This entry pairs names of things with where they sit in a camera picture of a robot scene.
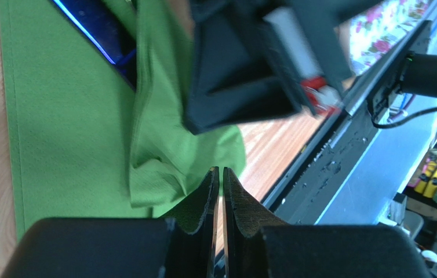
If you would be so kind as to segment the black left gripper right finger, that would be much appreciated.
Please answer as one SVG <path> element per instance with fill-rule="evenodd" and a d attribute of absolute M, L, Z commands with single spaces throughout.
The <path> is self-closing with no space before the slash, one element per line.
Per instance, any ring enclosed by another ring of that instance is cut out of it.
<path fill-rule="evenodd" d="M 388 225 L 291 225 L 224 169 L 227 277 L 430 277 L 407 234 Z"/>

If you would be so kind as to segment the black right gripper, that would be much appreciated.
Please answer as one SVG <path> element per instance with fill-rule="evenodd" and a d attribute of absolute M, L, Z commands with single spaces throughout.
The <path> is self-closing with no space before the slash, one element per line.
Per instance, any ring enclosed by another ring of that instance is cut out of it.
<path fill-rule="evenodd" d="M 352 72 L 335 29 L 379 1 L 280 4 L 191 1 L 194 55 L 185 109 L 191 133 L 314 112 L 301 80 L 323 77 L 344 92 Z"/>

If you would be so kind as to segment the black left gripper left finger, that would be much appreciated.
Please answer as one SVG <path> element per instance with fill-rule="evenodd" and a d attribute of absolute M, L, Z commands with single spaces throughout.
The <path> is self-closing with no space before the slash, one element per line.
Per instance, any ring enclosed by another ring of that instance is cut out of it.
<path fill-rule="evenodd" d="M 159 218 L 45 218 L 3 277 L 213 277 L 219 170 Z"/>

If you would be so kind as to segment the green paper napkin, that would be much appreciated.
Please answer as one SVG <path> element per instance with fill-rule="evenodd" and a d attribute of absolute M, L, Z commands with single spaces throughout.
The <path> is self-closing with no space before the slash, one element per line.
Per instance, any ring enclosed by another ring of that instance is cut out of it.
<path fill-rule="evenodd" d="M 236 126 L 183 125 L 194 44 L 167 1 L 109 1 L 137 41 L 131 89 L 49 1 L 0 1 L 17 237 L 47 217 L 158 217 L 212 166 L 246 165 Z"/>

